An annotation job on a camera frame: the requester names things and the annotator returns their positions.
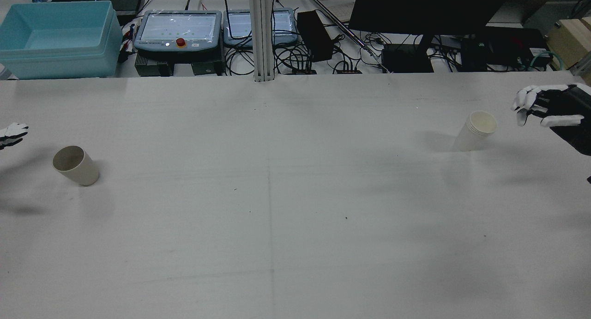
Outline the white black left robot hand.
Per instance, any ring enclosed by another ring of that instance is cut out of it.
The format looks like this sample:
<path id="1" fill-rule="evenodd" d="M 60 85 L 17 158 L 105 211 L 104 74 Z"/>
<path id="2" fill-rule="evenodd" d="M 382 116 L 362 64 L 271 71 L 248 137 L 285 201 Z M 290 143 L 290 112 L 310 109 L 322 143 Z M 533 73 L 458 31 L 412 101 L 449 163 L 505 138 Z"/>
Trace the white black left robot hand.
<path id="1" fill-rule="evenodd" d="M 28 134 L 28 125 L 25 123 L 13 122 L 0 131 L 0 150 L 15 146 L 23 141 Z"/>

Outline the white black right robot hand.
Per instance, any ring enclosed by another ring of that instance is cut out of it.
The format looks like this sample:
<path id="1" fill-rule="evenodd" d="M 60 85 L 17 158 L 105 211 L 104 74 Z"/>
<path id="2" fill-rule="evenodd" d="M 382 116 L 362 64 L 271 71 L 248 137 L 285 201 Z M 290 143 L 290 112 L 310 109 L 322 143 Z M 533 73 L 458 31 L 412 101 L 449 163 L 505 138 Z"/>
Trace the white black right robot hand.
<path id="1" fill-rule="evenodd" d="M 512 109 L 522 127 L 530 115 L 543 127 L 589 127 L 590 93 L 582 83 L 529 85 L 517 92 Z"/>

